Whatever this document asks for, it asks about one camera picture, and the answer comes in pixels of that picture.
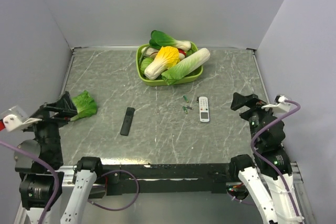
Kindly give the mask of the black remote control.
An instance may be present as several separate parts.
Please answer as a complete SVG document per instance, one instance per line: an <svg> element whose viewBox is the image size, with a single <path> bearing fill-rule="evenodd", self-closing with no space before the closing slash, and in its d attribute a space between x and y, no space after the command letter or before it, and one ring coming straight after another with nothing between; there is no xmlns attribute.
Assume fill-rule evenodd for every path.
<svg viewBox="0 0 336 224"><path fill-rule="evenodd" d="M121 126L121 130L120 130L121 135L123 136L129 135L134 113L135 113L135 108L127 107L124 120Z"/></svg>

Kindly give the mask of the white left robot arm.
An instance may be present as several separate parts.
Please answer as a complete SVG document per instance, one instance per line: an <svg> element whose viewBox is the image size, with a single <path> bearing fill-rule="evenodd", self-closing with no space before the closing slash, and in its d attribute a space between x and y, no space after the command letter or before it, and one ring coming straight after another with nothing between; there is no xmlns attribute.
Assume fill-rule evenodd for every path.
<svg viewBox="0 0 336 224"><path fill-rule="evenodd" d="M103 179L101 159L82 157L76 165L74 187L66 209L60 212L64 172L59 128L77 115L69 92L54 103L45 103L24 122L23 131L34 138L18 145L15 171L21 178L22 207L31 223L81 223L94 183Z"/></svg>

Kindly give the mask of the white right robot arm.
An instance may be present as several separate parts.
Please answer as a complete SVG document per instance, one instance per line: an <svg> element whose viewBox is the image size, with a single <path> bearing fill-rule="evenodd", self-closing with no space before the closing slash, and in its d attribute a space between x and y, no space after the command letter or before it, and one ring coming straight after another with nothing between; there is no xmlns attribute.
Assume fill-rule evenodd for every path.
<svg viewBox="0 0 336 224"><path fill-rule="evenodd" d="M263 223L303 223L291 161L282 145L286 137L283 119L298 112L300 104L284 95L268 104L256 94L235 92L231 110L244 106L248 109L239 116L249 123L253 157L244 154L231 158L230 177L245 186Z"/></svg>

